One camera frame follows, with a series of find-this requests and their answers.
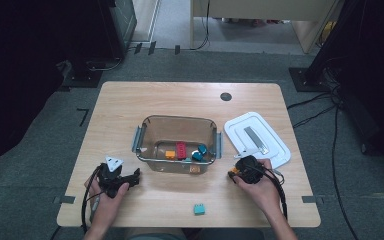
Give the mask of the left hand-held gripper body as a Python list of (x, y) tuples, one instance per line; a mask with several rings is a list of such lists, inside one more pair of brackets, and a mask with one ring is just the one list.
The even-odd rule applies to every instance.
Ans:
[(121, 176), (124, 161), (121, 159), (106, 156), (105, 162), (100, 165), (98, 171), (98, 185), (101, 190), (110, 198), (114, 198), (119, 188), (130, 179)]

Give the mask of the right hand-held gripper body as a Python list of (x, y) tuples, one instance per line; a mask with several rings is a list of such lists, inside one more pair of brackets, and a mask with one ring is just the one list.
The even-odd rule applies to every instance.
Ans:
[(252, 155), (240, 158), (236, 164), (241, 166), (236, 176), (239, 176), (247, 184), (256, 184), (264, 176), (265, 168)]

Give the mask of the white container lid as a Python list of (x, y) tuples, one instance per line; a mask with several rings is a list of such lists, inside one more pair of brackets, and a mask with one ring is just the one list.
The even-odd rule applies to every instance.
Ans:
[(289, 148), (257, 112), (248, 112), (227, 121), (224, 130), (238, 151), (235, 159), (246, 156), (270, 159), (273, 168), (278, 168), (291, 159)]

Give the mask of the clear plastic storage container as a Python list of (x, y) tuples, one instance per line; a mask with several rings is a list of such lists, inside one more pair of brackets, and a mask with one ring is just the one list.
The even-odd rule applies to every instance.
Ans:
[[(166, 151), (176, 152), (176, 143), (186, 144), (187, 157), (191, 163), (165, 157)], [(204, 144), (208, 152), (203, 155), (203, 161), (192, 158), (198, 152), (198, 146)], [(133, 142), (132, 152), (136, 157), (145, 162), (152, 170), (168, 173), (194, 174), (190, 167), (200, 167), (203, 174), (216, 159), (222, 157), (223, 139), (214, 121), (205, 118), (151, 115), (145, 118), (137, 127)]]

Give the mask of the red long toy brick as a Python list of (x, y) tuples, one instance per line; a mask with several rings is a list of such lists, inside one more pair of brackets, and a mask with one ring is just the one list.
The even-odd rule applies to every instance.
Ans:
[(176, 154), (178, 160), (183, 160), (187, 157), (186, 144), (184, 142), (176, 143)]

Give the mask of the person's right hand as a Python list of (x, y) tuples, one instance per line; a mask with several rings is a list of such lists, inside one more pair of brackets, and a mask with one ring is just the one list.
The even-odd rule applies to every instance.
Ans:
[(239, 183), (236, 185), (249, 195), (267, 218), (269, 215), (282, 213), (282, 210), (278, 190), (271, 181), (274, 177), (274, 175), (269, 172), (271, 162), (269, 159), (261, 159), (259, 162), (266, 168), (261, 180), (256, 184), (247, 184), (238, 176)]

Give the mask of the person's left hand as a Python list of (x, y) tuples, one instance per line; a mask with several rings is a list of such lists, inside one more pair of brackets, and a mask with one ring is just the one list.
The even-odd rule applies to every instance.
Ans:
[(105, 193), (101, 192), (101, 188), (98, 185), (97, 178), (91, 178), (89, 177), (85, 183), (84, 186), (89, 189), (89, 196), (92, 198), (92, 204), (94, 203), (94, 200), (97, 196), (100, 197), (99, 206), (95, 212), (95, 215), (110, 218), (115, 220), (117, 217), (119, 208), (121, 206), (122, 200), (129, 190), (129, 184), (124, 183), (118, 190), (117, 195), (114, 198), (108, 197)]

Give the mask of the black tape corner mark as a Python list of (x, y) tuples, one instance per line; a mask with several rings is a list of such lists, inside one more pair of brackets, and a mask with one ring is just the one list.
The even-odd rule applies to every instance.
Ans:
[(83, 114), (82, 118), (81, 118), (81, 121), (79, 123), (79, 127), (82, 127), (85, 124), (86, 120), (87, 120), (87, 117), (89, 115), (90, 109), (89, 108), (77, 108), (76, 111), (81, 112)]

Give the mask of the black stand base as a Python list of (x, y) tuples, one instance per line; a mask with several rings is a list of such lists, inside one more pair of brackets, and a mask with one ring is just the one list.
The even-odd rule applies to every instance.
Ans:
[(96, 88), (102, 76), (102, 71), (77, 72), (68, 60), (61, 63), (59, 70), (63, 76), (62, 87), (66, 88)]

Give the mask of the black metal stand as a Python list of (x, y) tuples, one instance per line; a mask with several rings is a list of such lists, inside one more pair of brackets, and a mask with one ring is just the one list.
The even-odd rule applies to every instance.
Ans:
[(327, 92), (324, 70), (341, 59), (339, 45), (353, 0), (344, 0), (335, 26), (308, 68), (290, 68), (289, 73), (298, 92)]

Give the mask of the dark curtain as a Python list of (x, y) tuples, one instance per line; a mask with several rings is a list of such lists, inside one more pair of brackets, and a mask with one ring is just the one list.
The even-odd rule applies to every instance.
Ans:
[(338, 76), (363, 152), (384, 156), (384, 0), (352, 0), (341, 39), (346, 59)]
[(0, 0), (0, 156), (61, 86), (57, 64), (88, 72), (93, 0)]

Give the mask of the dark cabinet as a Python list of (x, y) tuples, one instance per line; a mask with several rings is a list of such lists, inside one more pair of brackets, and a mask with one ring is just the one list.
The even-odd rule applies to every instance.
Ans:
[(120, 57), (123, 58), (131, 43), (131, 39), (137, 25), (133, 0), (108, 1), (117, 35), (117, 44), (120, 48)]

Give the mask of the light wooden desk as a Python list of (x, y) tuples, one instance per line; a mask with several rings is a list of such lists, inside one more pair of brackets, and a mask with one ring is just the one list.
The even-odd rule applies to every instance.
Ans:
[(304, 53), (309, 53), (341, 0), (189, 0), (190, 46), (197, 17), (290, 20)]

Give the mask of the yellow object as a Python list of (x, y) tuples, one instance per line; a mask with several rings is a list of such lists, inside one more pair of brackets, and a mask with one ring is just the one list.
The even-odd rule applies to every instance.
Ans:
[(328, 36), (329, 36), (330, 33), (333, 31), (335, 25), (336, 25), (336, 22), (335, 22), (335, 21), (329, 21), (329, 22), (325, 25), (325, 27), (323, 28), (323, 30), (322, 30), (322, 32), (321, 32), (321, 34), (320, 34), (320, 36), (319, 36), (318, 43), (319, 43), (320, 45), (323, 45), (323, 44), (326, 42)]

